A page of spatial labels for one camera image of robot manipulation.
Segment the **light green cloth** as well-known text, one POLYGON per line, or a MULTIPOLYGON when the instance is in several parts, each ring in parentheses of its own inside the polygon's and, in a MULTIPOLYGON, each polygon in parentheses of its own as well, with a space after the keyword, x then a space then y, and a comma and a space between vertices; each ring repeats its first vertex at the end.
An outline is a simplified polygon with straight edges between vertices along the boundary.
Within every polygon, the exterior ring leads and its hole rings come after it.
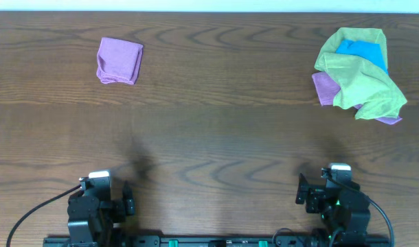
POLYGON ((342 109, 361 104, 355 119, 399 117, 400 109, 407 103, 402 91, 390 78, 389 72, 359 56, 338 54, 342 40, 365 41, 381 46, 387 62, 387 39, 381 29, 341 27, 320 49, 314 68, 326 72, 341 88, 332 106, 342 109))

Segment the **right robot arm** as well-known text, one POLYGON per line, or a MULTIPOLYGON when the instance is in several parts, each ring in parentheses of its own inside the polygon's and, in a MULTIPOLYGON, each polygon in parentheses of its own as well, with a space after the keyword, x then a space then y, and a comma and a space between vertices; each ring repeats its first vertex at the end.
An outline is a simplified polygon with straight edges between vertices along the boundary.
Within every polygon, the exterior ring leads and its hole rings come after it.
POLYGON ((324 229, 306 239, 306 246, 367 246, 370 203, 359 184, 352 181, 352 169, 345 163, 331 163, 321 170, 324 185, 310 184, 299 175, 296 204, 307 213, 319 214, 324 229))

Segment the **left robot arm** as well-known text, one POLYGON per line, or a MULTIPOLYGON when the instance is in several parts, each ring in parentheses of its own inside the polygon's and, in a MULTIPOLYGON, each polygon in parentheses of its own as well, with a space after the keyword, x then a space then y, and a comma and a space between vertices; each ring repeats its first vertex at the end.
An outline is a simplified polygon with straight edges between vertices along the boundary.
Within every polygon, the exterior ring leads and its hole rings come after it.
POLYGON ((122 229, 114 227, 135 214, 133 191, 127 182, 122 187, 122 197, 111 198, 111 178, 108 176, 80 181, 81 191, 68 200, 68 229, 70 246, 121 246, 133 245, 132 239, 122 229))

